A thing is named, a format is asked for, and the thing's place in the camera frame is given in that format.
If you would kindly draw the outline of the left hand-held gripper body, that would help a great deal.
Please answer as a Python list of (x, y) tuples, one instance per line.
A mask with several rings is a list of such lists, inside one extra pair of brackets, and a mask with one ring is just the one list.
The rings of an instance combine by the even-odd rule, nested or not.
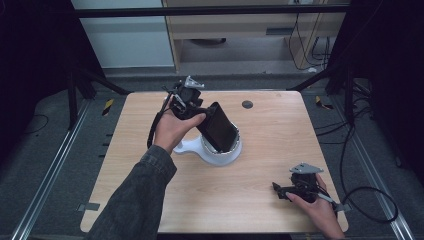
[(172, 89), (165, 88), (168, 96), (163, 104), (163, 111), (171, 110), (180, 120), (187, 120), (200, 113), (207, 113), (207, 108), (202, 108), (203, 100), (200, 99), (200, 90), (204, 85), (187, 76), (184, 81), (177, 82)]

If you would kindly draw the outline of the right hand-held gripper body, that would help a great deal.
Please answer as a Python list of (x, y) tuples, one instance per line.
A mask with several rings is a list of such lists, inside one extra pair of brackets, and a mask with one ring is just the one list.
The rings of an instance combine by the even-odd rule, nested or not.
[(293, 193), (306, 202), (313, 203), (319, 193), (316, 174), (323, 172), (323, 169), (301, 162), (289, 171), (292, 173), (291, 181), (295, 187)]

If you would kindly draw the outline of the black wallet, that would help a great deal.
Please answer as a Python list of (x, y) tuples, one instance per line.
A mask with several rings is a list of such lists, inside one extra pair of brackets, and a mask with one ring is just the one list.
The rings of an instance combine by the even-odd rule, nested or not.
[(231, 151), (238, 136), (236, 128), (218, 102), (213, 102), (207, 110), (207, 117), (198, 130), (216, 151)]

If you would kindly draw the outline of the white stand with pole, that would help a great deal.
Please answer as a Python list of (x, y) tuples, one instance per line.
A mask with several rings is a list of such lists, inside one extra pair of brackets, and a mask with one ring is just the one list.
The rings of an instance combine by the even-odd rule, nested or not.
[(204, 162), (213, 166), (226, 166), (234, 162), (242, 151), (242, 140), (240, 131), (238, 130), (238, 141), (235, 148), (227, 153), (218, 153), (202, 134), (191, 140), (181, 140), (181, 142), (173, 149), (176, 154), (197, 154)]

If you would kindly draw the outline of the person's right hand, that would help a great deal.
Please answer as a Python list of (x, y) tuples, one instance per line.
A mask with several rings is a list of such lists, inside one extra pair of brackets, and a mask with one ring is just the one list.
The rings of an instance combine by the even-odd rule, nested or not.
[(330, 226), (341, 229), (332, 205), (328, 201), (317, 198), (313, 203), (308, 203), (293, 193), (289, 193), (289, 199), (309, 216), (312, 223), (321, 233)]

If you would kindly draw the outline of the person's left hand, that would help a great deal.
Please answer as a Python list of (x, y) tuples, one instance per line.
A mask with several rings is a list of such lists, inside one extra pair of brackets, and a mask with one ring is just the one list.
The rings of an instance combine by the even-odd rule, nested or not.
[(153, 144), (171, 154), (184, 136), (200, 125), (206, 118), (205, 113), (197, 114), (189, 119), (177, 118), (171, 110), (165, 110), (156, 126)]

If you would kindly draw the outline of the yellow black tape strip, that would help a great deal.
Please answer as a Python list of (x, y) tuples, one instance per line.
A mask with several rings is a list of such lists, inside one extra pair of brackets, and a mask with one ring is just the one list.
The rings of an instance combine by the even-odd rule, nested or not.
[(323, 109), (327, 109), (327, 110), (334, 109), (333, 105), (324, 104), (319, 96), (315, 96), (315, 104), (316, 104), (316, 106), (321, 107)]
[(108, 115), (108, 113), (109, 113), (109, 111), (110, 111), (113, 103), (114, 103), (114, 99), (108, 99), (106, 101), (105, 106), (104, 106), (104, 108), (102, 110), (102, 116), (107, 116)]

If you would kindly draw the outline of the white cabinet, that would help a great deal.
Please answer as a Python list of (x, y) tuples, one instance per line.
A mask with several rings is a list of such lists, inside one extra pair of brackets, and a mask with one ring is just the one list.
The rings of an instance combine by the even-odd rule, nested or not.
[[(71, 0), (76, 10), (162, 7), (161, 0)], [(81, 18), (102, 68), (173, 67), (164, 17)]]

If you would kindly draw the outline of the light wooden desk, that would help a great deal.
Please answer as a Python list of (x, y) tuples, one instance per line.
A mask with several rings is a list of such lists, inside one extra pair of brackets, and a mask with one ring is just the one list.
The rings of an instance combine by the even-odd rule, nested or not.
[[(348, 4), (350, 0), (161, 0), (165, 7)], [(303, 68), (318, 37), (338, 35), (344, 13), (168, 16), (174, 64), (181, 66), (183, 42), (189, 39), (282, 36), (294, 64)]]

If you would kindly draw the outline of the black metal stand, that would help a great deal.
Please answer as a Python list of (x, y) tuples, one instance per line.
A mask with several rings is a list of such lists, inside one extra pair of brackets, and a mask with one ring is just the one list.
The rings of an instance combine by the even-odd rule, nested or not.
[(92, 85), (92, 81), (103, 85), (104, 87), (114, 91), (120, 95), (130, 94), (129, 90), (125, 90), (112, 82), (108, 81), (104, 76), (91, 72), (81, 67), (71, 67), (67, 71), (67, 90), (69, 105), (69, 127), (71, 130), (76, 126), (78, 120), (78, 108), (76, 92), (80, 91), (84, 99), (93, 99), (97, 92)]
[(349, 125), (354, 125), (353, 113), (353, 86), (354, 86), (354, 65), (352, 63), (335, 63), (308, 78), (306, 81), (287, 88), (287, 91), (301, 92), (321, 79), (328, 78), (325, 87), (327, 94), (336, 94), (344, 88), (344, 116)]

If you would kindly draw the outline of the dark curtain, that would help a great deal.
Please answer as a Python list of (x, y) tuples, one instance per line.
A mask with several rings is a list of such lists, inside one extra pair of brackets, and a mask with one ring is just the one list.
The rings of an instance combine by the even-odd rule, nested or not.
[(371, 82), (380, 126), (424, 186), (424, 0), (350, 0), (330, 62)]
[(104, 75), (71, 0), (0, 0), (0, 167), (43, 98), (67, 88), (67, 72)]

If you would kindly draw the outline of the aluminium floor rail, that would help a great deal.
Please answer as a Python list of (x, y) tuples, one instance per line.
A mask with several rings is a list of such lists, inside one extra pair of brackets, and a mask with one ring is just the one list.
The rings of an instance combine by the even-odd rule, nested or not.
[(87, 112), (92, 101), (83, 100), (77, 112), (77, 119), (74, 125), (66, 132), (42, 182), (40, 183), (31, 203), (27, 207), (25, 214), (13, 231), (10, 240), (27, 240), (34, 224), (36, 223), (41, 210), (51, 192), (53, 185), (65, 163), (67, 156), (75, 142), (75, 139), (86, 119)]
[[(347, 131), (347, 136), (343, 141), (342, 154), (339, 162), (339, 176), (343, 189), (344, 200), (349, 201), (351, 196), (359, 191), (371, 192), (376, 197), (379, 203), (379, 207), (384, 213), (384, 216), (379, 219), (377, 217), (371, 217), (369, 214), (365, 214), (362, 209), (358, 209), (358, 212), (375, 223), (389, 225), (397, 240), (416, 240), (412, 230), (410, 229), (406, 219), (398, 207), (393, 194), (390, 192), (388, 185), (384, 182), (381, 175), (378, 173), (376, 166), (366, 151), (362, 140), (355, 132), (354, 125), (351, 126), (348, 124), (344, 116), (344, 106), (342, 100), (339, 97), (334, 96), (331, 96), (330, 100), (332, 101), (334, 109), (340, 116), (341, 120), (346, 123), (345, 129)], [(353, 151), (357, 155), (358, 164), (362, 168), (362, 171), (364, 172), (369, 183), (368, 186), (358, 186), (351, 190), (346, 189), (343, 174), (343, 164), (348, 146), (353, 147)]]

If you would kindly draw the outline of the black horizontal frame bar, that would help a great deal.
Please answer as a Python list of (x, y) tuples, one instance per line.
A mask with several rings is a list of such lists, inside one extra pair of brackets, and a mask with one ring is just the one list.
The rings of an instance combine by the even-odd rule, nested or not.
[(200, 6), (160, 7), (124, 9), (82, 9), (70, 12), (78, 18), (106, 17), (157, 17), (157, 16), (203, 16), (246, 14), (291, 14), (291, 13), (341, 13), (350, 10), (349, 4), (323, 5), (249, 5), (249, 6)]

